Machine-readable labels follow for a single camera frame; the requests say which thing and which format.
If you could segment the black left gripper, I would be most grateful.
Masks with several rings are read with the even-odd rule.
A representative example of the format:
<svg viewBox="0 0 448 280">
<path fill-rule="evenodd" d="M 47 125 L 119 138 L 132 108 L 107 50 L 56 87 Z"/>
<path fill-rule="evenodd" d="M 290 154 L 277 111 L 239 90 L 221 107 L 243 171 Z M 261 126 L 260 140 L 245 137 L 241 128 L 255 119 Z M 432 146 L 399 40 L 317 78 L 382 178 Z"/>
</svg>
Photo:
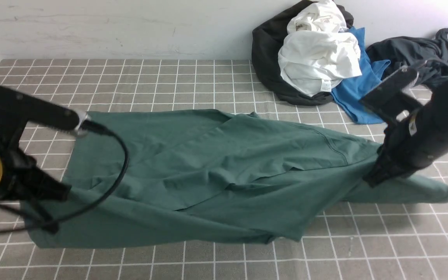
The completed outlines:
<svg viewBox="0 0 448 280">
<path fill-rule="evenodd" d="M 70 190 L 70 185 L 41 170 L 34 157 L 0 141 L 0 209 L 26 218 L 27 231 L 57 234 L 59 223 L 41 202 L 64 202 Z"/>
</svg>

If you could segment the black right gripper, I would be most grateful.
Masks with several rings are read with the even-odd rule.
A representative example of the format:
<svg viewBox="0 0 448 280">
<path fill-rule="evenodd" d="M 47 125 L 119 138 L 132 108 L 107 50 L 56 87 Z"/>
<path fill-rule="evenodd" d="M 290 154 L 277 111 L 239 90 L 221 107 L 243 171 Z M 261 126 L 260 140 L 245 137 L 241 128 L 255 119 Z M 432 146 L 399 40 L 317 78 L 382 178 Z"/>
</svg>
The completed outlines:
<svg viewBox="0 0 448 280">
<path fill-rule="evenodd" d="M 397 172 L 415 172 L 448 153 L 448 80 L 434 90 L 428 103 L 412 113 L 398 115 L 388 126 L 384 144 L 363 180 L 370 188 L 396 177 Z"/>
</svg>

